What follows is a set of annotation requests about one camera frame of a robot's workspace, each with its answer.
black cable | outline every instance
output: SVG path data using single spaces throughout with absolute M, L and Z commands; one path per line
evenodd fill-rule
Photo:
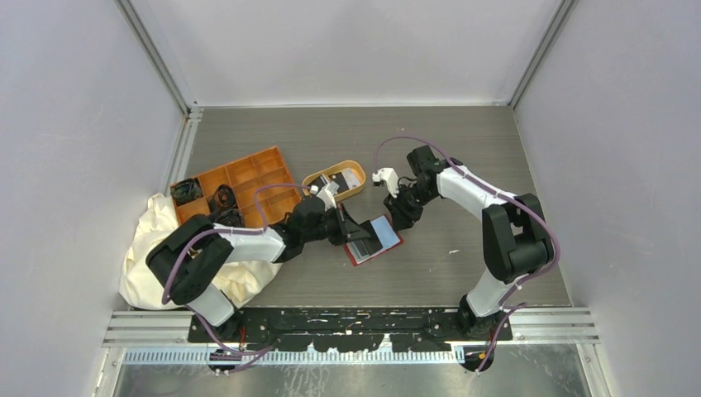
M 399 180 L 397 181 L 397 183 L 402 182 L 402 179 L 406 179 L 406 180 L 408 180 L 409 182 L 416 182 L 416 178 L 409 178 L 408 176 L 402 176 L 402 177 L 399 178 Z

metal work surface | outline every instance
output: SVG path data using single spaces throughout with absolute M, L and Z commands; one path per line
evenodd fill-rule
M 205 365 L 125 363 L 115 396 L 588 396 L 575 346 L 501 347 L 479 378 L 453 364 L 277 365 L 215 377 Z
M 187 174 L 277 145 L 297 182 L 343 160 L 358 161 L 370 179 L 377 145 L 402 134 L 445 148 L 500 189 L 535 191 L 507 107 L 205 108 Z M 406 155 L 420 145 L 392 141 L 379 153 L 379 165 L 411 175 Z M 344 203 L 362 222 L 386 213 L 386 195 L 386 189 L 368 181 Z M 308 244 L 248 305 L 456 306 L 485 269 L 481 233 L 466 210 L 437 199 L 413 229 L 401 232 L 401 246 L 361 266 L 353 267 L 340 247 Z M 522 301 L 570 303 L 557 270 L 529 282 L 511 299 Z

white connector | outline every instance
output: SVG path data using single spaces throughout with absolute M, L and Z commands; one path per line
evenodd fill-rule
M 375 186 L 386 186 L 389 194 L 392 197 L 397 198 L 399 194 L 399 177 L 394 168 L 380 168 L 372 175 L 373 185 Z
M 333 195 L 337 191 L 338 184 L 336 182 L 331 182 L 330 184 L 324 186 L 319 193 L 317 193 L 317 197 L 324 202 L 325 210 L 336 207 L 336 200 L 333 198 Z

red phone case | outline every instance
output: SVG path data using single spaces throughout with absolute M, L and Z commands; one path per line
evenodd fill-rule
M 383 216 L 384 216 L 385 218 L 387 218 L 387 222 L 389 222 L 389 224 L 392 225 L 392 220 L 389 219 L 389 217 L 387 216 L 387 214 L 385 214 L 385 215 L 383 215 Z M 346 243 L 346 244 L 343 245 L 343 249 L 346 250 L 346 255 L 348 255 L 348 257 L 350 258 L 350 263 L 352 263 L 353 266 L 363 265 L 364 263 L 367 263 L 367 262 L 369 262 L 369 261 L 372 261 L 374 258 L 376 258 L 376 257 L 378 257 L 378 256 L 380 256 L 380 255 L 382 255 L 382 254 L 384 254 L 385 252 L 392 251 L 396 246 L 401 246 L 401 245 L 404 243 L 404 239 L 402 238 L 402 235 L 400 235 L 399 232 L 394 232 L 394 233 L 396 233 L 396 234 L 397 234 L 397 237 L 399 237 L 399 242 L 398 242 L 397 244 L 394 244 L 393 246 L 391 246 L 391 247 L 388 248 L 387 250 L 380 252 L 377 256 L 373 256 L 372 258 L 369 258 L 368 260 L 363 261 L 363 262 L 361 262 L 361 263 L 355 262 L 355 258 L 353 257 L 353 254 L 351 254 L 351 250 L 348 249 L 348 243 Z

black mounting plate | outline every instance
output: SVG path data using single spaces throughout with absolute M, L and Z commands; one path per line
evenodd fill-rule
M 385 334 L 389 335 L 393 352 L 449 351 L 448 342 L 489 340 L 487 333 L 469 338 L 460 335 L 457 308 L 243 308 L 240 312 L 246 327 L 247 350 L 275 344 L 282 352 L 305 352 L 313 342 L 318 352 L 329 348 L 372 352 Z M 511 325 L 506 324 L 499 334 L 500 341 L 513 339 Z M 194 316 L 188 341 L 212 341 Z M 237 336 L 223 342 L 239 341 Z

